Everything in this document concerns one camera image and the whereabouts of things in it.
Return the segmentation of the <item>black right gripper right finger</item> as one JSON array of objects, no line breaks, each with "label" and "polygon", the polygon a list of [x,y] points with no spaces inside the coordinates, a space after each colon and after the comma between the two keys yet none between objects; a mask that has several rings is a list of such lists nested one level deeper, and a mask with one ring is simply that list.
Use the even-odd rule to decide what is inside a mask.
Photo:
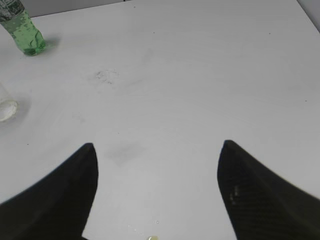
[{"label": "black right gripper right finger", "polygon": [[238,240],[318,240],[320,200],[225,140],[217,183]]}]

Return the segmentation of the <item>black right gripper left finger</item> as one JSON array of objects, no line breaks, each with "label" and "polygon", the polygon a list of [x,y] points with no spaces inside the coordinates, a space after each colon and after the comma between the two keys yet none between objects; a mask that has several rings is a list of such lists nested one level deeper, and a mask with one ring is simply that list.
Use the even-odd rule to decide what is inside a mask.
[{"label": "black right gripper left finger", "polygon": [[98,159],[85,143],[37,183],[0,205],[2,240],[82,240],[98,188]]}]

